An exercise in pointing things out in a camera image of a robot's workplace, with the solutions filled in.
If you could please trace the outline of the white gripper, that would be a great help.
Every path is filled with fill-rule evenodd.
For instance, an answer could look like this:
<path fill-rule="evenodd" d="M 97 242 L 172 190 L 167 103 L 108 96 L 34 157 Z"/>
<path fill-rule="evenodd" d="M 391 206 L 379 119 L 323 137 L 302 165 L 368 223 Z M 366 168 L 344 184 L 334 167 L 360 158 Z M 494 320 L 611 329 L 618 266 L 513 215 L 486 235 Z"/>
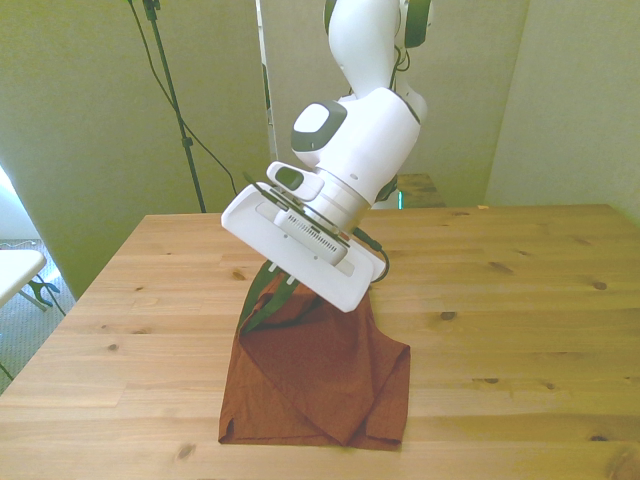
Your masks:
<path fill-rule="evenodd" d="M 377 255 L 352 239 L 322 230 L 266 184 L 244 188 L 223 212 L 221 224 L 271 261 L 262 265 L 249 288 L 242 331 L 253 330 L 282 308 L 299 282 L 350 312 L 385 271 L 386 262 Z M 277 274 L 277 267 L 287 274 Z M 255 312 L 261 293 L 274 279 L 280 279 L 275 293 Z"/>

